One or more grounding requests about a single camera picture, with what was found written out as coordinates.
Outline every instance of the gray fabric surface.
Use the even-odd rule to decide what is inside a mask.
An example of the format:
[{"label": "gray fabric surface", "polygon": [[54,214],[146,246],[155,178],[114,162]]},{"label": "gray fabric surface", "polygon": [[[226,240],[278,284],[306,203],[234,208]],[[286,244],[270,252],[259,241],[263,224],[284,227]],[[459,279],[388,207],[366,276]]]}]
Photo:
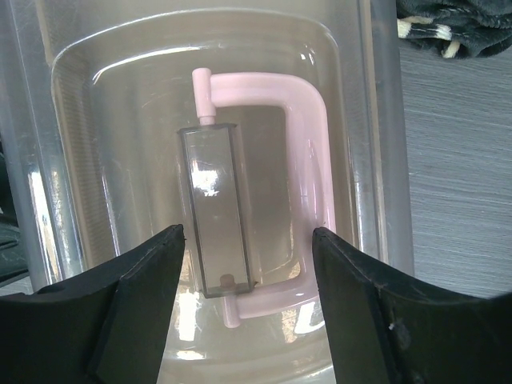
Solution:
[{"label": "gray fabric surface", "polygon": [[401,45],[418,278],[512,290],[512,51],[443,60]]}]

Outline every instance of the clear rectangular chamber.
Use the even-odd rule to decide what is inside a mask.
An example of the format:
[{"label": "clear rectangular chamber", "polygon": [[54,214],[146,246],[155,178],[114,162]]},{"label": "clear rectangular chamber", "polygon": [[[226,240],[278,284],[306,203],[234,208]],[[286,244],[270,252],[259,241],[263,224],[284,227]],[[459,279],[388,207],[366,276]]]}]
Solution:
[{"label": "clear rectangular chamber", "polygon": [[233,124],[180,130],[201,291],[205,298],[252,290],[236,171]]}]

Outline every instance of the dark cloth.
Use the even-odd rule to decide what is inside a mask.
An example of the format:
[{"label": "dark cloth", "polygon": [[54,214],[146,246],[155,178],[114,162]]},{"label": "dark cloth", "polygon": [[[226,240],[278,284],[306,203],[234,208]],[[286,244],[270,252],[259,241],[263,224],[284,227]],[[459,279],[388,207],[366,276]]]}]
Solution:
[{"label": "dark cloth", "polygon": [[398,34],[444,58],[484,58],[512,46],[512,0],[397,0]]}]

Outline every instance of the gray carpet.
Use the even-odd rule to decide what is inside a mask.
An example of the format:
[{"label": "gray carpet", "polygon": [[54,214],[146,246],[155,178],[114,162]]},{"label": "gray carpet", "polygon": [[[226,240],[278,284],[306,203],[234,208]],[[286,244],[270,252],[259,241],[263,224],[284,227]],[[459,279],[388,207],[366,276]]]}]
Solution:
[{"label": "gray carpet", "polygon": [[512,290],[512,50],[442,60],[401,45],[416,275]]}]

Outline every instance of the pink plastic tube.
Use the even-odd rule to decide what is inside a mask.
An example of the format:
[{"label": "pink plastic tube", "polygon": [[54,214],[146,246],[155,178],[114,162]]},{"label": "pink plastic tube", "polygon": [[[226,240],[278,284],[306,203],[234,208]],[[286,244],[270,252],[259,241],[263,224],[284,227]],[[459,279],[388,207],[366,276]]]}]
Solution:
[{"label": "pink plastic tube", "polygon": [[314,228],[336,231],[326,106],[320,93],[302,78],[286,74],[212,75],[207,68],[192,73],[201,125],[215,123],[216,109],[227,106],[279,106],[286,113],[286,151],[294,252],[300,274],[249,294],[223,300],[224,323],[275,314],[318,297],[311,255]]}]

